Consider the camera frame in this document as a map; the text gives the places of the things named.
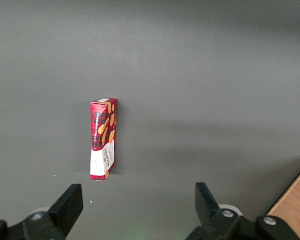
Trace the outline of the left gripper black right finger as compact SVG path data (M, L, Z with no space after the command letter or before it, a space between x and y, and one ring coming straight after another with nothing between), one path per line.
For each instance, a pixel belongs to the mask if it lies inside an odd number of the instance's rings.
M204 182L195 184L195 210L200 221L188 240L297 240L280 217L261 215L250 221L234 210L221 208Z

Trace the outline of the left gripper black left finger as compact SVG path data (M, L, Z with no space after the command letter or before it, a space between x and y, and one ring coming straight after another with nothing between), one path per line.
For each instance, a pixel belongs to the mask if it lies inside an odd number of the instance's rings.
M71 184L48 210L37 210L13 226L0 219L0 240L65 240L83 206L82 185Z

